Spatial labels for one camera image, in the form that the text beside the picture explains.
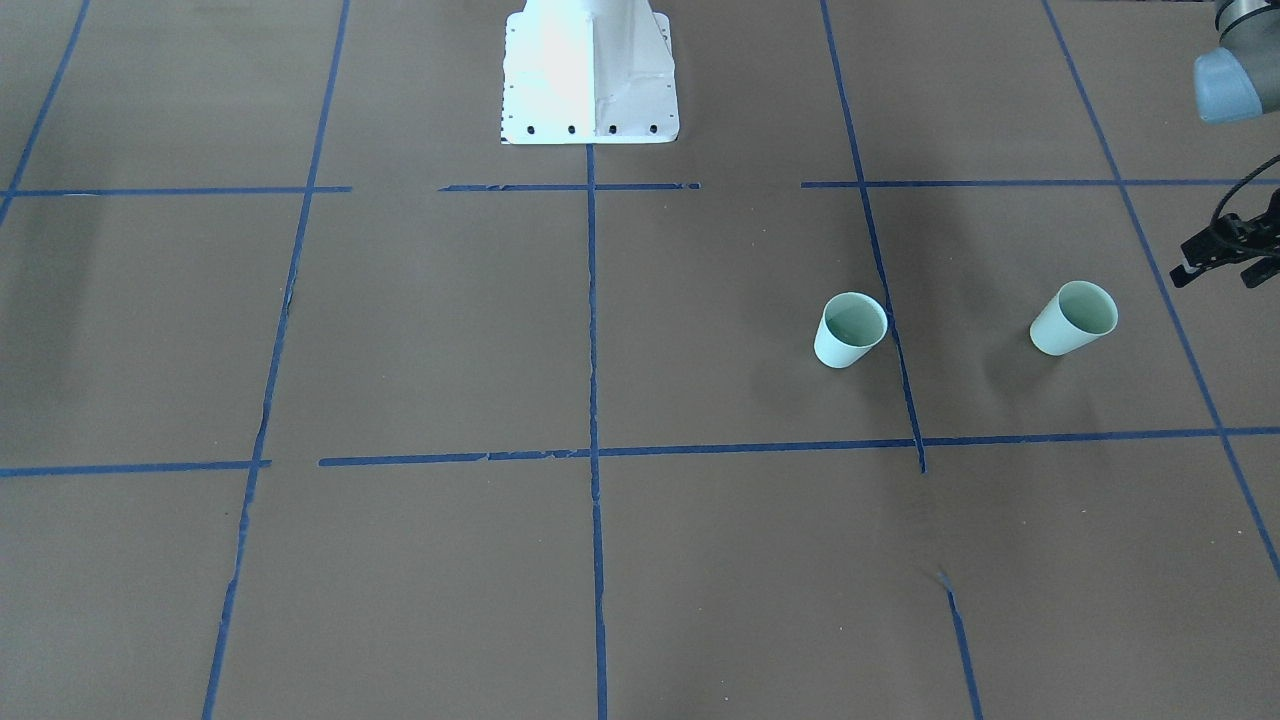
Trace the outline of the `pale green cup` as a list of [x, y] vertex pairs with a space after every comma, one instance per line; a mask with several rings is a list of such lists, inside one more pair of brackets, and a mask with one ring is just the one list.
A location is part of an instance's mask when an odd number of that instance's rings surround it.
[[845, 369], [874, 348], [888, 328], [888, 315], [879, 301], [859, 292], [838, 293], [823, 306], [813, 352], [823, 365]]
[[1036, 316], [1029, 338], [1042, 354], [1061, 357], [1110, 334], [1117, 322], [1117, 305], [1106, 290], [1070, 281]]

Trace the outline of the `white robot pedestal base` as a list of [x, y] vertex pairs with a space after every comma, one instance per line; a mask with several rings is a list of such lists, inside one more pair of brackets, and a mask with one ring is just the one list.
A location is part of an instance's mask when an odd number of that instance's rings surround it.
[[678, 138], [672, 27], [649, 1], [527, 1], [504, 41], [502, 143]]

